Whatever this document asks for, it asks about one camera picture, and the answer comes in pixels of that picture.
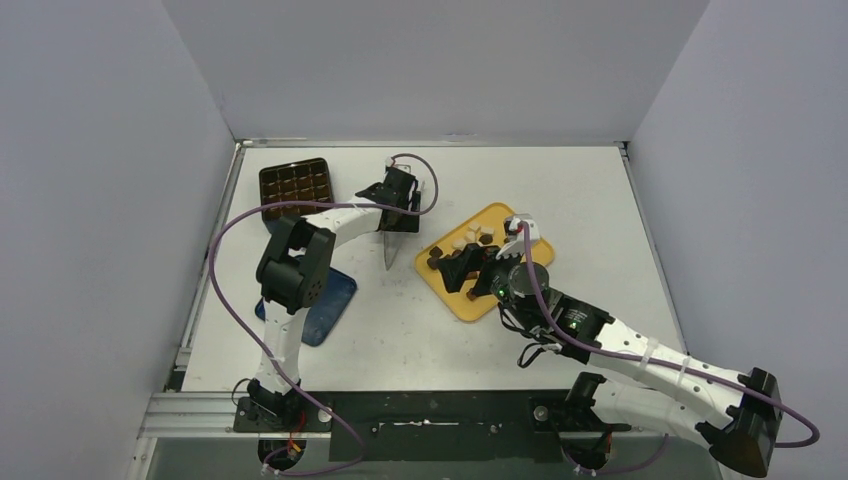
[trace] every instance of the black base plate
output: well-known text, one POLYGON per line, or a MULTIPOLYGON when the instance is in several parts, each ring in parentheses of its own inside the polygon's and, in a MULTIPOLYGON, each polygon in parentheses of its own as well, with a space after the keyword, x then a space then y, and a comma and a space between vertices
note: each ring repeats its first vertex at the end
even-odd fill
MULTIPOLYGON (((333 401, 326 395, 313 393, 312 396, 324 405, 333 408, 333 401)), ((318 419, 318 407, 306 401, 303 404, 306 406, 304 409, 306 423, 301 431, 329 432, 332 422, 325 423, 318 419)), ((250 397, 244 396, 239 398, 238 401, 233 431, 239 433, 274 433, 288 431, 288 428, 283 427, 274 414, 253 403, 250 397)))
MULTIPOLYGON (((568 390, 310 393, 331 406, 362 437, 366 461, 530 458, 562 462, 560 444, 549 425, 533 418, 533 409, 540 405, 558 416, 557 429, 562 433, 604 432, 609 428, 591 413, 563 410, 568 390)), ((331 462, 360 455, 361 447, 344 427, 338 422, 321 422, 318 409, 306 405, 302 431, 332 432, 331 462)), ((239 399, 233 430, 287 431, 248 397, 239 399)))

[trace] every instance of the screw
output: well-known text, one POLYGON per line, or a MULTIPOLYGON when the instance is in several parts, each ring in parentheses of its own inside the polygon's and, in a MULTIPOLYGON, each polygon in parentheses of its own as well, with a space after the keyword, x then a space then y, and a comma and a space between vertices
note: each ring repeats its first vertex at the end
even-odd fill
POLYGON ((545 422, 548 420, 548 409, 547 407, 543 407, 539 405, 538 407, 533 409, 533 418, 535 418, 539 422, 545 422))
POLYGON ((331 416, 330 416, 330 414, 329 414, 329 413, 327 413, 327 412, 325 412, 324 410, 318 410, 318 421, 319 421, 319 422, 321 422, 321 423, 327 423, 327 422, 329 422, 329 421, 330 421, 330 419, 332 419, 332 418, 333 418, 333 417, 331 417, 331 416))

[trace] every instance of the red wire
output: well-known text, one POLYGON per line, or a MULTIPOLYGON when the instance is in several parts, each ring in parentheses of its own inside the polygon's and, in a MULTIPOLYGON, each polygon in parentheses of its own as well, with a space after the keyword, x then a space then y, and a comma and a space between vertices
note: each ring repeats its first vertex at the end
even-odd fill
POLYGON ((297 425, 297 428, 289 432, 289 443, 287 445, 289 451, 291 451, 292 445, 294 445, 294 434, 303 430, 304 425, 306 425, 306 412, 300 412, 300 423, 297 425))

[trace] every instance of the black wire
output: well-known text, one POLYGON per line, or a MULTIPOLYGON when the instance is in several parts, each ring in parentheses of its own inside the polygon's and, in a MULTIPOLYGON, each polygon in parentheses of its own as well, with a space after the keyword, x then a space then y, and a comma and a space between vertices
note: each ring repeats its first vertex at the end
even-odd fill
POLYGON ((528 344, 526 347, 524 347, 524 350, 521 351, 521 355, 518 356, 518 361, 516 362, 520 368, 529 367, 530 364, 533 363, 539 357, 539 355, 544 353, 545 349, 541 348, 540 345, 541 345, 541 343, 531 343, 531 344, 528 344), (528 358, 525 361, 524 355, 526 355, 527 351, 530 350, 533 347, 539 347, 539 348, 537 348, 536 351, 533 352, 532 355, 530 355, 530 358, 528 358))
POLYGON ((534 337, 533 334, 531 334, 527 330, 517 326, 515 324, 515 320, 512 317, 510 317, 509 315, 506 314, 506 310, 503 308, 502 305, 498 305, 498 312, 500 313, 500 316, 501 316, 501 325, 503 325, 504 328, 506 328, 510 332, 516 332, 524 338, 536 339, 536 337, 534 337))
POLYGON ((232 391, 232 392, 230 392, 230 400, 232 400, 233 405, 235 405, 235 406, 237 406, 237 407, 238 407, 238 403, 236 402, 236 390, 238 390, 238 387, 240 387, 242 383, 244 383, 244 382, 249 382, 249 381, 250 381, 250 379, 249 379, 249 378, 242 378, 241 380, 239 380, 239 381, 236 383, 236 386, 235 386, 235 387, 233 387, 233 391, 232 391))

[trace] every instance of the gray wall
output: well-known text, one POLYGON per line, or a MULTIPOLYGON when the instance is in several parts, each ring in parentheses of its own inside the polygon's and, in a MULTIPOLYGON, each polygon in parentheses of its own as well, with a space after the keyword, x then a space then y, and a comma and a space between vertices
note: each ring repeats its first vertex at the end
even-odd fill
POLYGON ((233 143, 158 1, 0 8, 0 477, 114 479, 233 143))
POLYGON ((771 371, 822 428, 769 478, 848 471, 846 45, 844 1, 713 0, 630 152, 692 352, 771 371))
POLYGON ((236 137, 629 139, 707 0, 165 0, 236 137))

